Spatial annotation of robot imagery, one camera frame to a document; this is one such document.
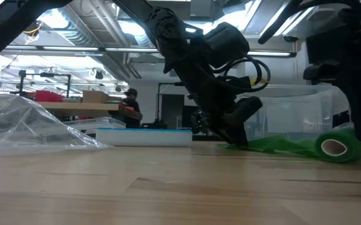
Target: wooden surface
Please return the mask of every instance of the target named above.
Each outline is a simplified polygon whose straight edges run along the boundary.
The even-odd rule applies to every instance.
[[[216,149],[0,157],[0,225],[361,225],[361,162]]]
[[[71,103],[71,102],[38,102],[55,116],[87,116],[87,117],[110,117],[108,111],[118,111],[125,116],[142,119],[138,112],[126,109],[119,104],[98,103]]]

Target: roll of tape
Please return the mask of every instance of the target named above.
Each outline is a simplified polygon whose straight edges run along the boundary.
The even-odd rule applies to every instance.
[[[318,137],[314,151],[324,161],[346,163],[361,158],[361,141],[353,128],[330,131]]]

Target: clear plastic bin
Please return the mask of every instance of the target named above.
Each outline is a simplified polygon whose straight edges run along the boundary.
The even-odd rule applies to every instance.
[[[95,134],[98,128],[126,128],[124,122],[110,117],[80,119],[77,121],[64,122],[63,124],[79,131],[86,131],[86,134]]]
[[[332,129],[333,86],[271,85],[248,96],[260,97],[263,107],[244,126],[247,139],[283,135],[289,140],[315,139]]]

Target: red box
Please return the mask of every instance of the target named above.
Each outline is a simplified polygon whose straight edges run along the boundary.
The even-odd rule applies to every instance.
[[[63,102],[63,96],[52,91],[36,91],[36,101],[61,103]]]

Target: cardboard box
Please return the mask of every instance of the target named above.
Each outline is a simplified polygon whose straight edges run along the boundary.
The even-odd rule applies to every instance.
[[[83,91],[83,103],[105,103],[120,100],[122,100],[120,97],[112,97],[102,91]]]

